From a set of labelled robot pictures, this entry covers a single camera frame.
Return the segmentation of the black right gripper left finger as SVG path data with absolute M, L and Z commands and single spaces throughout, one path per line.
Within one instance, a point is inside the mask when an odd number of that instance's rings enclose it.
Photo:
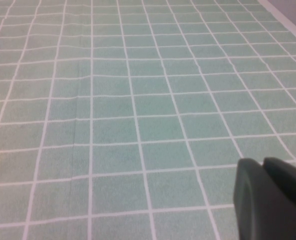
M 238 161 L 233 203 L 241 240 L 296 240 L 296 204 L 251 158 Z

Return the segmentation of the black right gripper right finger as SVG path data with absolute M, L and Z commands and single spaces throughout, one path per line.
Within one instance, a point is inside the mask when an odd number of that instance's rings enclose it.
M 266 157 L 263 168 L 283 194 L 296 204 L 296 167 L 275 157 Z

